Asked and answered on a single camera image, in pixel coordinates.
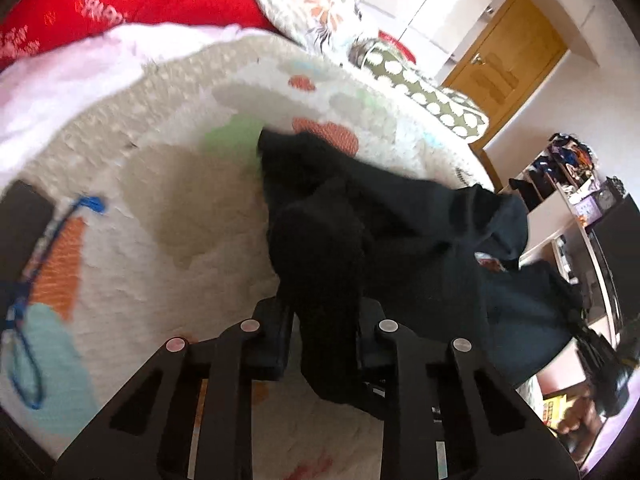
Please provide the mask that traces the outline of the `black pants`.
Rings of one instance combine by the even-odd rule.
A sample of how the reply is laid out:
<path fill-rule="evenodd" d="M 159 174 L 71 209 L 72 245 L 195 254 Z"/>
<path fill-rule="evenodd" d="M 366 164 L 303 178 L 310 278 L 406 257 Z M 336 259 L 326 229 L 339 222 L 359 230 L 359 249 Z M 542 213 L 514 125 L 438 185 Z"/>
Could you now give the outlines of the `black pants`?
<path fill-rule="evenodd" d="M 467 339 L 512 386 L 572 339 L 582 300 L 549 263 L 521 264 L 528 223 L 517 197 L 401 177 L 309 132 L 264 130 L 257 146 L 269 258 L 320 398 L 369 401 L 357 363 L 363 299 L 421 337 Z"/>

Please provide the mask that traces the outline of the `patchwork heart quilt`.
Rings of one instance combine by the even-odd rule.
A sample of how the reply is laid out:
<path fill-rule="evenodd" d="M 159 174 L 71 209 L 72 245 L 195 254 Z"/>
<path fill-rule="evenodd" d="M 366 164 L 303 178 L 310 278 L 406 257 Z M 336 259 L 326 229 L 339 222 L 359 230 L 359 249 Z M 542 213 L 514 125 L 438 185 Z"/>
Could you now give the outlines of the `patchwork heart quilt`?
<path fill-rule="evenodd" d="M 26 344 L 3 348 L 1 404 L 47 456 L 169 337 L 215 337 L 276 292 L 256 148 L 266 127 L 450 188 L 490 182 L 424 108 L 279 36 L 147 67 L 1 179 L 59 214 L 83 195 L 106 205 L 70 219 L 32 293 Z"/>

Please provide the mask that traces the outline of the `yellow cardboard box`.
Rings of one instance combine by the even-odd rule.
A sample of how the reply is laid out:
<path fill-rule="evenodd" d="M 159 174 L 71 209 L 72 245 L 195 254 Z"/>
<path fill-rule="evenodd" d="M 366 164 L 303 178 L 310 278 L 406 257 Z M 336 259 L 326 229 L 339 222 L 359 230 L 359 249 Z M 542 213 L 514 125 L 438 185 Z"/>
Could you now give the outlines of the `yellow cardboard box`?
<path fill-rule="evenodd" d="M 542 422 L 549 428 L 556 429 L 560 421 L 564 417 L 566 411 L 567 396 L 552 396 L 552 398 L 544 399 L 542 407 Z"/>

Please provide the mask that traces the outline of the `white shelf desk unit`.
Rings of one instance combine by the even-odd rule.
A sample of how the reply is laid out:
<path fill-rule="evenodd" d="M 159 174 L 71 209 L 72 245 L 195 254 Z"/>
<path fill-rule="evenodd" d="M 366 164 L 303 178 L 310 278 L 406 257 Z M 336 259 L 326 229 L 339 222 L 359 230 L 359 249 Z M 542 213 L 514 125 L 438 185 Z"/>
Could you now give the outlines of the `white shelf desk unit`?
<path fill-rule="evenodd" d="M 596 248 L 566 195 L 554 191 L 529 211 L 527 222 L 528 244 L 521 265 L 544 260 L 554 266 L 580 292 L 588 327 L 617 346 L 615 294 L 606 284 L 604 264 L 598 261 Z M 537 374 L 537 380 L 546 399 L 567 394 L 586 380 L 574 341 Z"/>

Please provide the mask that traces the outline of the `green sheep bolster pillow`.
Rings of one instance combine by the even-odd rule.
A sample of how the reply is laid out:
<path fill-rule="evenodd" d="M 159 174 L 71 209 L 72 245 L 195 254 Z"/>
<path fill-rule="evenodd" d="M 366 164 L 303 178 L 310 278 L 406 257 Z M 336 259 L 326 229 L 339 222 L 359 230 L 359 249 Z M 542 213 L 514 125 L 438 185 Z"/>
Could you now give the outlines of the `green sheep bolster pillow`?
<path fill-rule="evenodd" d="M 418 103 L 467 144 L 480 140 L 488 130 L 488 115 L 469 96 L 427 78 L 388 41 L 378 38 L 355 42 L 349 61 L 380 84 Z"/>

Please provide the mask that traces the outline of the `black tv monitor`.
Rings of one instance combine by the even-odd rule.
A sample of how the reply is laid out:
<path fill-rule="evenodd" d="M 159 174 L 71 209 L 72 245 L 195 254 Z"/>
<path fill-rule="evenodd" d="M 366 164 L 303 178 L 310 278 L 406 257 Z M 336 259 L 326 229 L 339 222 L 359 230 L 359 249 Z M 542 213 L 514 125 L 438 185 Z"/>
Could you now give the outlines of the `black tv monitor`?
<path fill-rule="evenodd" d="M 639 317 L 639 229 L 639 209 L 628 194 L 587 230 L 604 264 L 617 333 Z"/>

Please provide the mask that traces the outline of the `clothes shoe rack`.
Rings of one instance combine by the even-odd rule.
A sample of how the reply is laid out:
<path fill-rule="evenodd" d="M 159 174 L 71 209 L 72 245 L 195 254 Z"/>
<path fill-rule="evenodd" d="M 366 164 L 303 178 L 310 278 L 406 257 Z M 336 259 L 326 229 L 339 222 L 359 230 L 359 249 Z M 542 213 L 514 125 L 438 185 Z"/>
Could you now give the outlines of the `clothes shoe rack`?
<path fill-rule="evenodd" d="M 528 211 L 533 211 L 556 191 L 562 192 L 571 205 L 577 205 L 599 190 L 597 157 L 592 149 L 576 136 L 559 132 L 503 188 L 503 192 L 520 196 Z"/>

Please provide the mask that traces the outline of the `black phone on bed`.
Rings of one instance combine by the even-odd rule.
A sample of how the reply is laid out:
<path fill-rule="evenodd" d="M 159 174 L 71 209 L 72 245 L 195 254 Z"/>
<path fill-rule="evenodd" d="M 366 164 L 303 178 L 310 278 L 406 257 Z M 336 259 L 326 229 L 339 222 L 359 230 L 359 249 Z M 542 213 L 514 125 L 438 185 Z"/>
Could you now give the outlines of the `black phone on bed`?
<path fill-rule="evenodd" d="M 33 186 L 13 182 L 1 199 L 1 307 L 14 295 L 32 253 L 54 215 L 54 205 Z"/>

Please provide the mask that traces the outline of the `wooden door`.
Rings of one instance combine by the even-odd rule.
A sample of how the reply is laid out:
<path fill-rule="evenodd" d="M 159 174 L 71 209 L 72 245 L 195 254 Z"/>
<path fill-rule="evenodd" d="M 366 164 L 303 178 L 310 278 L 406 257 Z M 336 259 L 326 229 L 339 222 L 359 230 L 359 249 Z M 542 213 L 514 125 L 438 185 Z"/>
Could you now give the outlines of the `wooden door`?
<path fill-rule="evenodd" d="M 567 50 L 532 0 L 506 0 L 445 79 L 471 98 L 489 126 L 471 143 L 475 153 L 523 106 Z"/>

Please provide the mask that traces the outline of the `floral white pillow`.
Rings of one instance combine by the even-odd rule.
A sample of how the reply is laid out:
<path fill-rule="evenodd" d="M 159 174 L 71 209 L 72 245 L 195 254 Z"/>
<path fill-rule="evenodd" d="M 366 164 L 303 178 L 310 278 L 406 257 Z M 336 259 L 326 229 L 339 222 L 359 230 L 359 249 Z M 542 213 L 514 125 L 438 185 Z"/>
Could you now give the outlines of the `floral white pillow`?
<path fill-rule="evenodd" d="M 357 0 L 255 0 L 268 21 L 307 51 L 342 64 L 366 28 Z"/>

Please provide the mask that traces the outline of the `white bed sheet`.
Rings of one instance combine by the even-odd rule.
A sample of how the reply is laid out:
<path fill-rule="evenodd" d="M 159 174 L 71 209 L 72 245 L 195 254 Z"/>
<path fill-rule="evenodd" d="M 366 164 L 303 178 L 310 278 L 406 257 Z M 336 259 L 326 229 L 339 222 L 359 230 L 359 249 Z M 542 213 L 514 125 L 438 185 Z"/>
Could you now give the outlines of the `white bed sheet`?
<path fill-rule="evenodd" d="M 1 179 L 12 179 L 66 122 L 130 87 L 147 67 L 264 33 L 238 24 L 127 24 L 15 62 L 1 73 Z"/>

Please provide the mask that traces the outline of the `red long pillow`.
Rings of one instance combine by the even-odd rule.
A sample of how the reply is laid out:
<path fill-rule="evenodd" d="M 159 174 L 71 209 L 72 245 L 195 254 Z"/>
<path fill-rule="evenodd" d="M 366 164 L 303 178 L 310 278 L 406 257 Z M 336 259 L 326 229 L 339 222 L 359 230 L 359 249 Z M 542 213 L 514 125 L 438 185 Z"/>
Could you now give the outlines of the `red long pillow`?
<path fill-rule="evenodd" d="M 361 21 L 366 30 L 356 42 L 392 39 L 362 14 Z M 1 65 L 8 67 L 20 58 L 51 51 L 119 25 L 162 23 L 238 24 L 281 34 L 255 0 L 20 0 L 1 21 Z"/>

